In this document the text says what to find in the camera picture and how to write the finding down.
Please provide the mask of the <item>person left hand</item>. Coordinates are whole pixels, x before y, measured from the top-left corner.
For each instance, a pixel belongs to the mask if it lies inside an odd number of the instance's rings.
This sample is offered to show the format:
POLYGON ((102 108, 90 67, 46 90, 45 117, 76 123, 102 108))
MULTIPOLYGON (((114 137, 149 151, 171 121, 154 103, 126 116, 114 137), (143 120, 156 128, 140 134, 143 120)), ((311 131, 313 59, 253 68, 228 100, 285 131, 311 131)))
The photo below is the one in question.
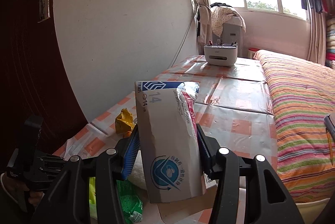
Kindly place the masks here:
POLYGON ((43 192, 31 191, 24 183, 1 174, 1 214, 34 215, 44 196, 43 192))

